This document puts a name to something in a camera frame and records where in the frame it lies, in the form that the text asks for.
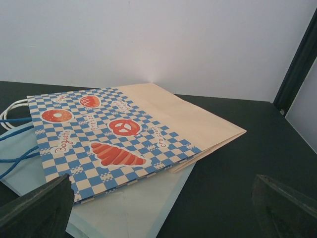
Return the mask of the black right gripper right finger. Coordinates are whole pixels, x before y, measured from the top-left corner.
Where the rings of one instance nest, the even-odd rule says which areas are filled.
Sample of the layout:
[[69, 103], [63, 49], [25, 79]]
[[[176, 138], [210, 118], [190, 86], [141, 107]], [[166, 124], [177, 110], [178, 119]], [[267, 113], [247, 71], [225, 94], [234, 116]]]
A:
[[315, 238], [317, 201], [266, 175], [256, 175], [252, 202], [265, 238]]

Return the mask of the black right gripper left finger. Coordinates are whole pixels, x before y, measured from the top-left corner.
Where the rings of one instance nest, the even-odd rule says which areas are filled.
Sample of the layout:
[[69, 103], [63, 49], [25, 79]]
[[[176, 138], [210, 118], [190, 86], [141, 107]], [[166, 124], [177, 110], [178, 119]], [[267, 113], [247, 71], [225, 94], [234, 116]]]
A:
[[69, 175], [56, 177], [0, 208], [0, 236], [63, 238], [73, 203]]

